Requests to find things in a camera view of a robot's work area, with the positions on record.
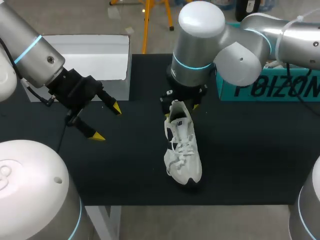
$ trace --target robotic arm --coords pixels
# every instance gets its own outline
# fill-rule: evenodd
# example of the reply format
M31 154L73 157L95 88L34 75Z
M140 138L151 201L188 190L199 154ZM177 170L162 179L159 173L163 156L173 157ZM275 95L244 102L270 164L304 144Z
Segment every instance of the robotic arm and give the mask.
M79 118L95 95L116 115L121 114L116 99L103 90L101 82L92 76L82 77L74 69L67 71L64 57L2 0L0 39L10 60L5 57L4 51L0 54L0 102L14 92L17 74L20 79L26 80L23 83L27 89L46 106L49 107L57 99L69 109L65 119L67 126L75 126L89 139L104 140ZM46 100L38 96L26 82L36 88L46 86L52 97Z
M288 24L254 13L236 28L226 24L217 6L205 1L187 4L178 19L181 32L167 70L172 90L160 99L165 114L173 99L191 100L191 106L196 107L215 70L236 86L254 83L267 60L320 70L320 24Z

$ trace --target gray floor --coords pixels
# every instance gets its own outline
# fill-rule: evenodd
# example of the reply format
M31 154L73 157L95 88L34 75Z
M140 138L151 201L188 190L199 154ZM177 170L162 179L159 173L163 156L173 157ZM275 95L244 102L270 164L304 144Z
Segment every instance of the gray floor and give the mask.
M6 0L42 35L130 34L132 53L141 53L143 5L117 5L107 0ZM137 0L123 0L134 3ZM287 20L320 8L318 0L279 0L271 14ZM163 5L151 12L148 53L171 53L179 31L181 7L172 7L169 31ZM234 12L225 13L234 22ZM307 21L320 22L320 12ZM289 240L287 206L125 206L121 240Z

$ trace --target black mat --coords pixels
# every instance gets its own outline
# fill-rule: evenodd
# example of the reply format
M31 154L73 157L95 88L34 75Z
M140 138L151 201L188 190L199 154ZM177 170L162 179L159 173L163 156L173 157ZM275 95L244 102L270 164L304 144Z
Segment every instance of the black mat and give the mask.
M14 94L0 102L0 142L32 140L57 150L66 113L59 103L51 108L40 102L31 103L22 85L18 84Z
M167 176L159 96L171 55L134 55L131 101L113 116L94 102L82 118L106 142L67 129L61 156L86 205L292 204L320 155L320 118L300 103L221 102L214 81L193 114L203 165L198 191ZM312 106L320 112L319 104Z

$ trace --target teal box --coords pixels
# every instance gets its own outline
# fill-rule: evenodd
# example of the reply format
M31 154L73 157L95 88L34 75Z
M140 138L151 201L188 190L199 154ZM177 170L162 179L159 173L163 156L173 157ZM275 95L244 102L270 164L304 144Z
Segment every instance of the teal box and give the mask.
M239 27L239 23L229 23ZM264 68L258 79L251 85L241 87L232 85L216 74L216 85L221 101L261 101L261 102L297 102L294 91L306 102L320 102L320 71L313 70L306 76L308 69L291 68L290 77L285 68Z

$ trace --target yellow stand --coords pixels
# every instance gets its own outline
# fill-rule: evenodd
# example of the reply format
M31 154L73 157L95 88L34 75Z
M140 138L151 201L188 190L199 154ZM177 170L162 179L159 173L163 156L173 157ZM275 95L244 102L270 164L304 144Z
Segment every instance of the yellow stand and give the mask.
M119 0L111 0L110 5L114 5L118 2ZM163 4L165 5L166 9L166 14L168 16L168 22L169 22L169 30L174 31L175 28L172 23L172 17L171 17L171 12L170 12L170 5L169 5L169 0L161 0L160 2L155 3L155 0L139 0L140 3L145 4L145 15L144 15L144 31L143 31L143 43L142 43L142 53L146 54L147 53L147 42L148 42L148 24L149 24L149 15L150 15L150 10L156 5L156 4Z

